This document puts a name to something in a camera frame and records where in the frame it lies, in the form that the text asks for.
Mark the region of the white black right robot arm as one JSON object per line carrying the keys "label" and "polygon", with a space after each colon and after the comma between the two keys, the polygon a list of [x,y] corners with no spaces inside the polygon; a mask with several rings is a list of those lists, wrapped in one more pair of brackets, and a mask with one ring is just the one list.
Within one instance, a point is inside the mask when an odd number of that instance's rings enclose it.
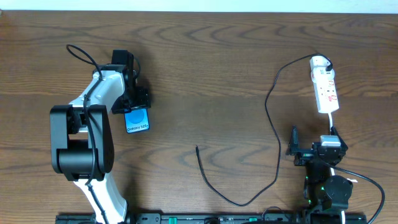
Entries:
{"label": "white black right robot arm", "polygon": [[298,130],[295,126],[292,128],[287,152],[295,157],[295,166],[305,167],[304,196],[310,201],[313,213],[340,213],[348,208],[353,183],[331,173],[347,150],[348,146],[336,128],[332,128],[329,135],[320,136],[320,140],[309,149],[300,147]]}

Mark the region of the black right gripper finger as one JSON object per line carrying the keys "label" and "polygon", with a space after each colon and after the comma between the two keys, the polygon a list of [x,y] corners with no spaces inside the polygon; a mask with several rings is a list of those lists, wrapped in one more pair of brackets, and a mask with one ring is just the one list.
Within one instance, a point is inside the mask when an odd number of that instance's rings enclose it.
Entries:
{"label": "black right gripper finger", "polygon": [[347,149],[347,148],[348,148],[348,146],[346,145],[346,143],[344,142],[344,140],[343,140],[343,139],[341,138],[341,136],[338,134],[337,129],[336,129],[335,126],[332,126],[332,127],[331,127],[331,134],[338,137],[342,149]]}
{"label": "black right gripper finger", "polygon": [[296,153],[299,152],[299,150],[300,150],[300,144],[299,144],[298,130],[297,127],[293,125],[286,154],[294,156],[296,155]]}

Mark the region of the blue Galaxy smartphone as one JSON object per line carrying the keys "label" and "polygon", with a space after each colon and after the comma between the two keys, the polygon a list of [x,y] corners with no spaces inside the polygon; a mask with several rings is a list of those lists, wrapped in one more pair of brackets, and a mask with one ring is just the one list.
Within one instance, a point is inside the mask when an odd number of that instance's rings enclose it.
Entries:
{"label": "blue Galaxy smartphone", "polygon": [[150,129],[147,109],[134,110],[124,114],[126,132],[128,134],[147,131]]}

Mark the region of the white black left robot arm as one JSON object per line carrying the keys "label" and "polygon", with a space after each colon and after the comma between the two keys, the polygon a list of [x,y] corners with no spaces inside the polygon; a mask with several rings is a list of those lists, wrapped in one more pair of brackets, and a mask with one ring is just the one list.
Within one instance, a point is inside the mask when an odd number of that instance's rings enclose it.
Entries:
{"label": "white black left robot arm", "polygon": [[111,172],[114,143],[108,115],[124,115],[128,133],[149,129],[149,91],[137,85],[141,65],[128,50],[114,50],[104,65],[91,56],[85,62],[95,68],[91,83],[69,104],[50,110],[50,151],[54,171],[81,189],[94,212],[57,215],[55,221],[136,223]]}

